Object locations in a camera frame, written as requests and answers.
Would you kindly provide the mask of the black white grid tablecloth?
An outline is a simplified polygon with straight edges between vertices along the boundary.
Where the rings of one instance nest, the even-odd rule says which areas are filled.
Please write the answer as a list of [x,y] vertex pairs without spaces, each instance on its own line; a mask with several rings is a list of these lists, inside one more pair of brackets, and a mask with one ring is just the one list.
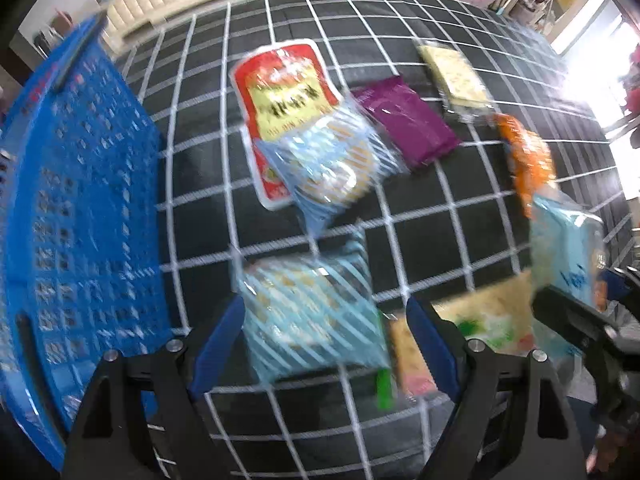
[[[160,250],[172,326],[188,330],[227,297],[232,259],[328,252],[363,228],[373,291],[386,313],[414,295],[447,298],[523,271],[528,223],[506,152],[487,126],[455,125],[460,146],[415,174],[386,180],[306,240],[294,208],[266,209],[245,155],[231,70],[276,41],[318,44],[337,87],[399,75],[439,107],[414,40],[463,53],[500,112],[545,138],[562,190],[600,216],[608,260],[634,263],[632,217],[592,111],[570,93],[548,41],[454,0],[235,0],[198,9],[134,40],[116,65],[160,130]],[[236,347],[203,417],[237,479],[411,479],[442,433],[437,394],[376,397],[381,374],[339,368],[274,387],[255,382]]]

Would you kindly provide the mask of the blue striped cracker bag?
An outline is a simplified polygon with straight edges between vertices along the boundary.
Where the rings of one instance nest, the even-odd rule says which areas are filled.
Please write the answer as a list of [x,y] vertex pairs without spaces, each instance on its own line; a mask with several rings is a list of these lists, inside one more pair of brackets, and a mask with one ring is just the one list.
[[257,146],[313,238],[386,178],[408,171],[386,131],[352,99]]
[[262,384],[340,365],[390,366],[361,230],[326,254],[262,258],[236,280],[248,360]]

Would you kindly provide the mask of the light blue cartoon snack bag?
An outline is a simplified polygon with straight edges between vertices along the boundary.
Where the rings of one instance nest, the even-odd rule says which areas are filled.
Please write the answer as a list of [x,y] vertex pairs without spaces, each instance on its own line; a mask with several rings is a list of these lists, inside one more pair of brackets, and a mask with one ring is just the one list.
[[545,186],[529,219],[533,288],[555,286],[600,312],[606,309],[604,224],[570,196]]

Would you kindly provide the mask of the blue plastic basket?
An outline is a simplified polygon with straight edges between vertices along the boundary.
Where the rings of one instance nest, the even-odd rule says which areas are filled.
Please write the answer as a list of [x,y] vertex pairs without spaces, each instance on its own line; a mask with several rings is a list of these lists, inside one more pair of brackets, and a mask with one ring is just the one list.
[[1,397],[54,467],[108,350],[171,333],[160,277],[160,135],[88,18],[1,128]]

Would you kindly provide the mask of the clear pack yellow crackers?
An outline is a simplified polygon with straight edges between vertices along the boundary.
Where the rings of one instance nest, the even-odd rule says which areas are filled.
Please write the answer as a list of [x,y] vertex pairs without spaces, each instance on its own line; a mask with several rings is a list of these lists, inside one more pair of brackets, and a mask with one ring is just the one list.
[[449,114],[468,124],[488,120],[495,114],[490,92],[463,53],[434,40],[418,41],[416,50]]

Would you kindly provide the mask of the purple snack packet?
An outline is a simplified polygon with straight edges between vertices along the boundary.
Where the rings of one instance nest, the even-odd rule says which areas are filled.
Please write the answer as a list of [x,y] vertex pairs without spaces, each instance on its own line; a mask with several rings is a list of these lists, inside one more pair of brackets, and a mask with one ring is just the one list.
[[452,152],[460,139],[401,76],[371,82],[352,96],[378,122],[409,167],[429,165]]

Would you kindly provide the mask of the orange snack pouch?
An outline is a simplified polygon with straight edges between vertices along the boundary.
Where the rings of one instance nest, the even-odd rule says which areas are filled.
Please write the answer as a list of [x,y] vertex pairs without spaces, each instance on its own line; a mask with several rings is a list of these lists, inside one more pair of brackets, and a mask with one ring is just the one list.
[[516,195],[527,219],[532,218],[534,195],[543,188],[556,188],[556,171],[548,144],[518,119],[495,114],[494,123],[506,147],[506,161]]

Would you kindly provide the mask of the red yellow snack pouch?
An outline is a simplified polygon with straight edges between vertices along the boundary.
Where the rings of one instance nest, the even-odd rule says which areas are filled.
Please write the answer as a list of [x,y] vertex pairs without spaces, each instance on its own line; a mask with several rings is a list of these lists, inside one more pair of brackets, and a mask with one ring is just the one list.
[[258,150],[341,101],[317,44],[310,39],[262,46],[233,66],[231,82],[245,122],[243,143],[259,200],[270,211],[291,203],[278,174]]

